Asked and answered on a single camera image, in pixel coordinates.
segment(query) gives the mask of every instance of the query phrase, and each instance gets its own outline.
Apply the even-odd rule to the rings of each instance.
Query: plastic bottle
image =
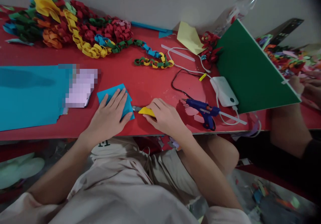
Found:
[[[215,31],[214,34],[219,37],[227,31],[231,24],[238,18],[242,20],[249,12],[254,8],[257,0],[237,0],[234,5],[227,8],[215,21]]]

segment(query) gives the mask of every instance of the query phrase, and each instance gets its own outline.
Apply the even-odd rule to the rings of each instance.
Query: black cable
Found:
[[[192,73],[188,72],[188,71],[185,70],[185,69],[181,69],[181,70],[179,70],[179,71],[175,74],[175,77],[173,78],[173,80],[172,80],[172,82],[171,82],[171,86],[172,86],[172,88],[175,89],[176,91],[179,91],[179,92],[182,92],[183,94],[185,94],[189,99],[193,99],[193,98],[192,98],[191,96],[189,96],[185,91],[180,90],[180,89],[177,89],[177,88],[175,88],[174,85],[173,85],[173,84],[174,84],[174,80],[176,79],[177,75],[178,75],[182,70],[184,70],[184,71],[185,71],[186,73],[188,73],[189,75],[193,75],[193,76],[198,77],[198,78],[201,77],[201,76],[199,76],[199,75],[192,74]]]
[[[185,70],[185,69],[181,69],[181,70],[179,70],[179,71],[175,74],[175,77],[173,78],[173,80],[172,80],[172,82],[171,82],[171,86],[172,86],[172,88],[173,88],[174,90],[179,91],[179,92],[182,92],[183,94],[185,94],[189,99],[193,99],[193,98],[192,98],[191,96],[189,96],[185,91],[180,90],[180,89],[177,89],[177,88],[175,88],[174,85],[173,85],[174,80],[176,79],[177,75],[178,75],[182,70],[184,70],[184,71],[185,71],[186,73],[188,73],[189,75],[193,75],[193,76],[195,76],[195,77],[197,77],[197,78],[200,78],[200,77],[201,77],[200,75],[192,74],[192,73],[190,73],[189,71],[187,71],[187,70]],[[213,123],[214,123],[214,126],[213,126],[214,128],[213,128],[213,129],[210,129],[211,131],[215,131],[215,130],[216,130],[216,124],[215,124],[214,119],[213,119]]]

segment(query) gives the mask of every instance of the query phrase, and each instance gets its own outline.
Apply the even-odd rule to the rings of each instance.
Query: person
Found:
[[[306,72],[306,75],[316,79],[304,79],[301,83],[293,76],[289,83],[299,95],[321,109],[321,72]],[[299,187],[320,204],[317,173],[321,168],[321,142],[306,127],[300,103],[272,109],[271,132],[256,138],[241,137],[236,147],[242,157]]]
[[[146,115],[146,124],[182,150],[149,156],[132,138],[113,137],[131,117],[121,120],[125,89],[107,99],[72,148],[0,214],[0,223],[198,223],[185,205],[200,195],[210,206],[203,223],[250,223],[225,178],[239,157],[231,143],[211,136],[198,144],[176,109],[156,98],[147,107],[157,121]],[[94,163],[80,175],[90,153]]]

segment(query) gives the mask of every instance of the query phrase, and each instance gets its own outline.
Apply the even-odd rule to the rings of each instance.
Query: green foam board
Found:
[[[217,68],[238,98],[239,113],[301,102],[293,88],[237,19],[216,47],[223,47]]]

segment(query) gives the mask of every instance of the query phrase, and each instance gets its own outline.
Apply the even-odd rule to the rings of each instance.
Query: red table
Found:
[[[0,25],[3,25],[4,21],[5,19],[0,20]],[[133,32],[134,38],[145,41],[152,50],[166,53],[167,51],[161,48],[161,44],[168,47],[184,47],[176,40],[175,35],[159,39],[157,31],[133,27]],[[53,125],[2,131],[0,132],[0,140],[78,137],[88,126],[98,107],[96,93],[121,83],[125,84],[131,95],[133,99],[132,105],[146,106],[153,98],[162,98],[167,103],[176,107],[183,122],[193,133],[207,132],[203,128],[202,123],[199,122],[202,121],[202,117],[196,115],[197,111],[193,108],[185,108],[180,101],[182,98],[186,98],[186,96],[171,88],[171,81],[177,71],[179,71],[179,68],[154,69],[147,66],[135,66],[133,63],[134,59],[143,56],[150,58],[141,48],[131,46],[118,54],[111,54],[101,59],[91,59],[78,50],[75,44],[66,46],[63,49],[54,49],[42,47],[41,45],[30,47],[5,42],[5,40],[11,38],[15,38],[15,36],[7,34],[3,29],[0,30],[0,60],[2,66],[79,64],[81,68],[101,69],[102,74],[98,84],[95,86],[87,108],[71,108],[67,115],[61,116],[57,123]],[[198,57],[188,51],[183,52],[195,58],[196,62],[172,53],[171,56],[176,64],[184,66],[189,70],[203,71]],[[218,75],[218,71],[214,67],[211,76]],[[200,82],[194,76],[180,73],[174,84],[175,87],[184,90],[194,99],[207,102],[211,106],[216,106],[215,92],[209,78],[205,78]],[[221,110],[235,115],[231,108],[222,107]],[[302,106],[302,112],[309,129],[321,128],[321,112],[306,106]],[[269,130],[269,111],[259,111],[258,116],[262,122],[262,130]],[[255,121],[254,115],[242,114],[240,118],[247,121],[248,124],[228,126],[221,121],[219,116],[215,117],[216,132],[251,130]],[[228,123],[233,123],[232,120],[228,120],[226,117],[224,117],[224,120]],[[158,134],[161,134],[161,132],[147,123],[142,115],[135,113],[135,119],[125,126],[119,136]]]

